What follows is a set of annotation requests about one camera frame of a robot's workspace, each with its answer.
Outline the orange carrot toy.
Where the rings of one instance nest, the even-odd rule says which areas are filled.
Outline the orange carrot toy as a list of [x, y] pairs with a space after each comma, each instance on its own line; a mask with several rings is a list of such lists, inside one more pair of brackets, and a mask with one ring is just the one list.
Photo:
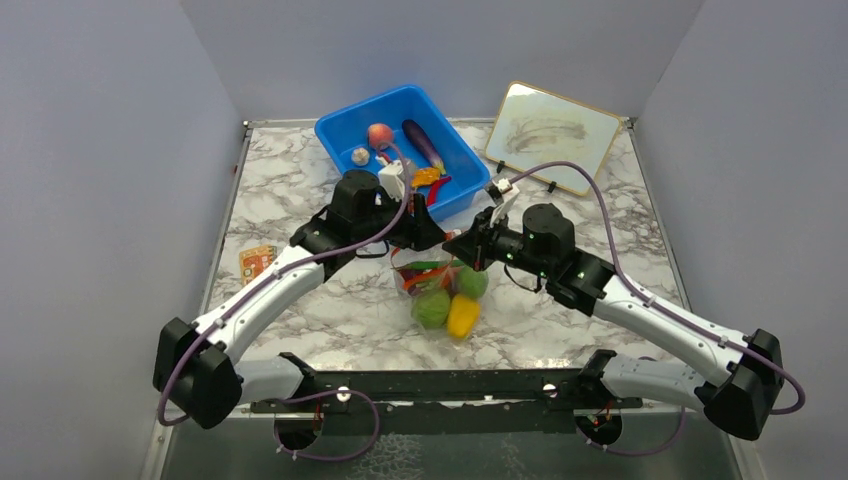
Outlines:
[[404, 290], [409, 290], [413, 286], [418, 285], [422, 282], [431, 281], [432, 279], [441, 280], [449, 272], [450, 269], [451, 269], [451, 267], [449, 265], [445, 265], [445, 266], [442, 266], [442, 267], [439, 267], [439, 268], [436, 268], [436, 269], [426, 271], [424, 273], [421, 273], [419, 275], [416, 275], [416, 276], [410, 278], [409, 280], [406, 280], [403, 283], [402, 288]]

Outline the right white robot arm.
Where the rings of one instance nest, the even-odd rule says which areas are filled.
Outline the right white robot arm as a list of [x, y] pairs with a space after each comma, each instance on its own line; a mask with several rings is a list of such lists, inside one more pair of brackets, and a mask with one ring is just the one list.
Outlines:
[[573, 223], [551, 204], [527, 209], [520, 231], [506, 220], [493, 222], [493, 213], [478, 213], [443, 249], [476, 270], [501, 262], [533, 274], [556, 303], [636, 333], [678, 360], [597, 351], [576, 383], [585, 404], [658, 400], [699, 411], [734, 437], [761, 436], [783, 386], [774, 335], [762, 329], [745, 335], [657, 297], [612, 263], [576, 247]]

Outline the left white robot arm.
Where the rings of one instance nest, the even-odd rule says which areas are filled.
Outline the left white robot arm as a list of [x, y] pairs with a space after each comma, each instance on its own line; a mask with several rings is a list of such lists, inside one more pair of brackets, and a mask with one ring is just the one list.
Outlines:
[[157, 419], [187, 419], [204, 429], [239, 404], [256, 400], [237, 365], [247, 348], [298, 299], [316, 289], [372, 243], [423, 251], [444, 241], [424, 194], [406, 187], [391, 196], [378, 177], [351, 170], [330, 203], [299, 227], [271, 266], [218, 307], [192, 321], [175, 317], [160, 330], [152, 383]]

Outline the purple eggplant toy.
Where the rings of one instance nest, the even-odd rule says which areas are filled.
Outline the purple eggplant toy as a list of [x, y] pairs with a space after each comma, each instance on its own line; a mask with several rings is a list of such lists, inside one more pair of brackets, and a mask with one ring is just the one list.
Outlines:
[[423, 128], [411, 119], [404, 120], [401, 127], [407, 140], [423, 156], [428, 164], [432, 168], [435, 168], [441, 175], [446, 175], [446, 168], [442, 157]]

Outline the blue plastic bin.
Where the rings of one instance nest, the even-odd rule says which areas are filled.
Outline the blue plastic bin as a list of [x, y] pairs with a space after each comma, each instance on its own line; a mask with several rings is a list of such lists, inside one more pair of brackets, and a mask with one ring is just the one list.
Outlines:
[[405, 120], [422, 127], [450, 177], [428, 207], [430, 215], [442, 222], [468, 209], [489, 182], [490, 172], [422, 88], [407, 84], [346, 106], [319, 118], [314, 132], [341, 173], [357, 167], [352, 154], [357, 148], [369, 147], [367, 128], [375, 123], [393, 130], [394, 143], [407, 159], [419, 168], [428, 167], [427, 158], [402, 129]]

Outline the peach toy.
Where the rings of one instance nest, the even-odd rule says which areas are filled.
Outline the peach toy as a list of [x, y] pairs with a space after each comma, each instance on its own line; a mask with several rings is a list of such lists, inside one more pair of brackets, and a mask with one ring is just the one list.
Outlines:
[[394, 142], [394, 131], [384, 123], [373, 123], [366, 130], [366, 141], [370, 148], [382, 150]]

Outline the clear zip bag orange zipper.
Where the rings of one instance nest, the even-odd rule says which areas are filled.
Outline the clear zip bag orange zipper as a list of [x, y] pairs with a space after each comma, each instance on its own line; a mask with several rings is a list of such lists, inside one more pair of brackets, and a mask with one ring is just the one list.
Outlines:
[[[423, 250], [423, 251], [414, 251], [414, 250], [410, 250], [410, 249], [401, 249], [401, 248], [398, 248], [398, 247], [393, 247], [389, 250], [389, 259], [390, 259], [391, 268], [392, 268], [393, 273], [394, 273], [396, 287], [397, 287], [399, 293], [410, 299], [410, 316], [411, 316], [411, 308], [412, 308], [412, 304], [413, 304], [414, 299], [424, 292], [427, 292], [427, 291], [430, 291], [430, 290], [444, 289], [450, 294], [451, 300], [452, 300], [453, 297], [458, 294], [456, 292], [456, 287], [455, 287], [455, 276], [462, 267], [468, 266], [462, 260], [460, 260], [457, 257], [452, 256], [452, 255], [448, 254], [447, 252], [445, 252], [444, 250], [442, 250], [442, 248], [439, 245], [432, 247], [428, 250]], [[409, 280], [410, 278], [412, 278], [416, 275], [419, 275], [421, 273], [424, 273], [426, 271], [397, 270], [397, 267], [405, 265], [405, 264], [410, 263], [410, 262], [414, 262], [414, 261], [451, 261], [451, 260], [460, 260], [463, 263], [463, 265], [457, 266], [457, 267], [451, 267], [449, 272], [441, 280], [432, 279], [431, 281], [422, 282], [418, 285], [413, 286], [409, 290], [404, 290], [402, 288], [403, 283], [406, 280]], [[481, 306], [481, 313], [480, 313], [480, 316], [478, 318], [478, 321], [480, 320], [480, 318], [482, 316], [482, 299], [485, 296], [485, 294], [481, 298], [476, 299]], [[425, 329], [418, 322], [416, 322], [416, 321], [414, 321], [414, 322], [417, 323], [422, 329], [424, 329], [426, 331], [441, 331], [445, 335], [447, 335], [448, 337], [450, 337], [450, 338], [452, 338], [456, 341], [463, 341], [463, 340], [467, 339], [472, 334], [472, 332], [474, 330], [474, 328], [473, 328], [471, 334], [467, 338], [457, 339], [457, 338], [450, 336], [448, 334], [448, 332], [446, 331], [446, 322], [441, 328], [436, 328], [436, 329]]]

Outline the green cabbage toy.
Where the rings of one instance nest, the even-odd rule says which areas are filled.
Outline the green cabbage toy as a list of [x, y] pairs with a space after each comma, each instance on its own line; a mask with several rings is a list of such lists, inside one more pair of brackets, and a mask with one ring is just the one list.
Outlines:
[[446, 290], [430, 290], [414, 299], [411, 316], [425, 329], [441, 328], [447, 321], [450, 304], [451, 296]]

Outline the orange card tile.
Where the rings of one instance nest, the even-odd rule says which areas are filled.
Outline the orange card tile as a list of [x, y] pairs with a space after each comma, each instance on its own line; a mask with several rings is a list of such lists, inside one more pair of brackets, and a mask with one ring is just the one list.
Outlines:
[[277, 247], [269, 244], [241, 251], [238, 256], [241, 284], [245, 286], [252, 282], [269, 268], [276, 256]]

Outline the red chili toy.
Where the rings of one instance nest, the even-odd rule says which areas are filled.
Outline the red chili toy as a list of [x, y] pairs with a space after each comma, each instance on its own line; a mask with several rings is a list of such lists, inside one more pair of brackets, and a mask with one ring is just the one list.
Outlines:
[[438, 195], [441, 188], [452, 180], [451, 176], [441, 176], [429, 186], [427, 194], [427, 206], [432, 206], [438, 201]]

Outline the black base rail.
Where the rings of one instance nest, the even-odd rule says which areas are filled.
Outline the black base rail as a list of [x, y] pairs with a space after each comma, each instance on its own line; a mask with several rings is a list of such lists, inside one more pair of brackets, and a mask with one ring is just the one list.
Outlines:
[[284, 432], [328, 436], [575, 431], [578, 413], [639, 409], [577, 368], [319, 371], [295, 401], [261, 400], [253, 414]]

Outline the green artichoke toy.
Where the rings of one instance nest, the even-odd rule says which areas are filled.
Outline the green artichoke toy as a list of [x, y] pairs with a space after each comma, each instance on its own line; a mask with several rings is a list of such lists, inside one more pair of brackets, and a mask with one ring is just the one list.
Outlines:
[[455, 276], [456, 292], [473, 300], [486, 293], [488, 284], [486, 271], [476, 271], [468, 266], [462, 267]]

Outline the white garlic toy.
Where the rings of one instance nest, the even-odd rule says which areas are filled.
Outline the white garlic toy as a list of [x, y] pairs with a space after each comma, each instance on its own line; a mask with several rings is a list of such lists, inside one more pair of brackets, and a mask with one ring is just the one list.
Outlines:
[[358, 147], [351, 152], [351, 161], [357, 167], [365, 167], [370, 161], [370, 153], [367, 148]]

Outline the gold framed whiteboard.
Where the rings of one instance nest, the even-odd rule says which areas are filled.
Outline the gold framed whiteboard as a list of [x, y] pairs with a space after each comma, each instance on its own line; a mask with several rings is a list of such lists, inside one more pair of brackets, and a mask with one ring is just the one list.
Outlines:
[[596, 177], [622, 126], [615, 114], [514, 81], [501, 102], [484, 155], [519, 172], [568, 161]]

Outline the small orange pepper toy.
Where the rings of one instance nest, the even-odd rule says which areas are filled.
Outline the small orange pepper toy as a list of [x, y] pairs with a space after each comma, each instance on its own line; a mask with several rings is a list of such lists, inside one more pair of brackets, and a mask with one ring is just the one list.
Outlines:
[[429, 187], [442, 177], [442, 172], [435, 167], [420, 168], [414, 172], [410, 181], [413, 190]]

